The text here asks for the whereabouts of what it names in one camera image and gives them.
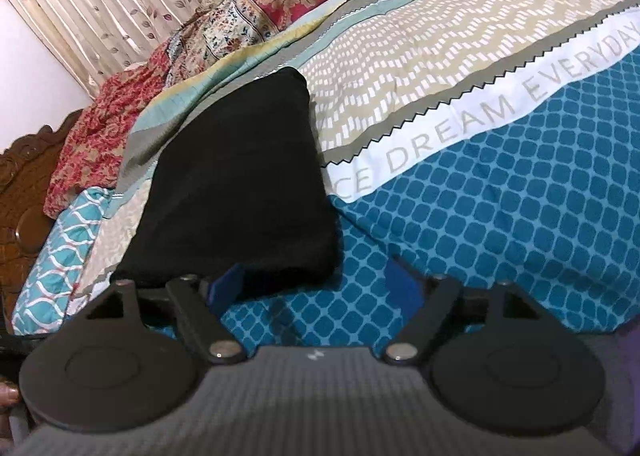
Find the black pants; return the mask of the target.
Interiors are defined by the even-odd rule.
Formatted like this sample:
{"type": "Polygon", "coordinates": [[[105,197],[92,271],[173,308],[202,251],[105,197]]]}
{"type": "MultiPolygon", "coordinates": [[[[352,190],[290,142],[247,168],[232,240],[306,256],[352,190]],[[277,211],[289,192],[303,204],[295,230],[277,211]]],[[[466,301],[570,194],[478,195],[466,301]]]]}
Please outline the black pants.
{"type": "Polygon", "coordinates": [[[341,260],[306,80],[285,67],[211,104],[163,150],[112,279],[155,289],[240,264],[239,302],[329,285],[341,260]]]}

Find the teal patterned pillow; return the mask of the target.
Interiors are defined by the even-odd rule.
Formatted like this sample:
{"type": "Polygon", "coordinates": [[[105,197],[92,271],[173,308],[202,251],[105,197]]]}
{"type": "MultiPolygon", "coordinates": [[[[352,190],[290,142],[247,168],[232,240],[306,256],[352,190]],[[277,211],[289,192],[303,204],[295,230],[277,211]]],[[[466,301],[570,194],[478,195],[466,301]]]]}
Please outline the teal patterned pillow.
{"type": "Polygon", "coordinates": [[[60,328],[111,199],[108,188],[89,187],[58,215],[15,303],[15,335],[60,328]]]}

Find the striped chevron bed cover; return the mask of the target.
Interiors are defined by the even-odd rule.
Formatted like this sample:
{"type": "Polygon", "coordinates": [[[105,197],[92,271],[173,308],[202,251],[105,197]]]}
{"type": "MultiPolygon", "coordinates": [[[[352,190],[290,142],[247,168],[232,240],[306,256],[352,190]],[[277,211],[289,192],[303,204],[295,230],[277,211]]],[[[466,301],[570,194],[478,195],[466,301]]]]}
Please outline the striped chevron bed cover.
{"type": "Polygon", "coordinates": [[[140,231],[160,151],[283,66],[306,79],[346,259],[337,290],[234,306],[250,346],[380,346],[390,256],[473,287],[512,280],[580,332],[639,312],[639,0],[329,0],[149,104],[66,311],[140,231]]]}

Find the carved wooden headboard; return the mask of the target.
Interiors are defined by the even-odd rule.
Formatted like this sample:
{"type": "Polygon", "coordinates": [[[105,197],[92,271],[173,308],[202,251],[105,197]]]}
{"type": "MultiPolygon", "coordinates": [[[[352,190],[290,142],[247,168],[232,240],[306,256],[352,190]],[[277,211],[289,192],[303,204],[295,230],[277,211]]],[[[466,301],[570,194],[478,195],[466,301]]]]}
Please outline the carved wooden headboard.
{"type": "Polygon", "coordinates": [[[43,213],[43,203],[66,136],[79,116],[76,110],[56,130],[46,124],[23,135],[1,154],[1,313],[8,332],[13,330],[17,298],[52,230],[54,221],[43,213]]]}

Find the red floral patchwork quilt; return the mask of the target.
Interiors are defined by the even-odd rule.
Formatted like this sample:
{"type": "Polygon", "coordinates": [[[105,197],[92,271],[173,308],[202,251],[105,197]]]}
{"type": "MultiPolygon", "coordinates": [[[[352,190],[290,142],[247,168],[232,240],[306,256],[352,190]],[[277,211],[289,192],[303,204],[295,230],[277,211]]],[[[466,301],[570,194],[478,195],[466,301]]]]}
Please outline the red floral patchwork quilt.
{"type": "Polygon", "coordinates": [[[218,0],[190,20],[141,66],[111,76],[66,136],[44,198],[56,218],[83,190],[115,186],[130,129],[163,90],[225,56],[273,38],[326,0],[218,0]]]}

